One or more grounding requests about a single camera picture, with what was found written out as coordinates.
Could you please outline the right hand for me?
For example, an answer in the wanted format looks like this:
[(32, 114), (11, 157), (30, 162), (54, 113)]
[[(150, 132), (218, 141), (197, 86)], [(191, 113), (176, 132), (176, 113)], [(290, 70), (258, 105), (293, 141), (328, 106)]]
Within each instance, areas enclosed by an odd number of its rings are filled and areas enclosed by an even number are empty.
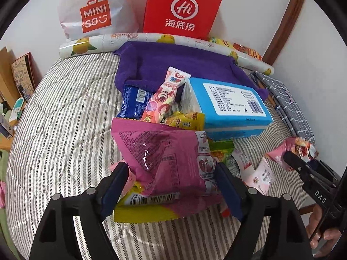
[[(313, 207), (313, 212), (309, 217), (309, 224), (306, 226), (306, 232), (308, 237), (313, 234), (315, 228), (319, 224), (322, 218), (322, 209), (319, 205), (315, 204)], [(332, 251), (332, 248), (338, 242), (341, 236), (341, 232), (337, 228), (330, 228), (324, 231), (324, 233), (318, 232), (312, 238), (310, 246), (312, 249), (315, 249), (318, 246), (319, 239), (324, 239), (326, 243), (321, 247), (321, 249), (314, 255), (314, 258), (325, 257)]]

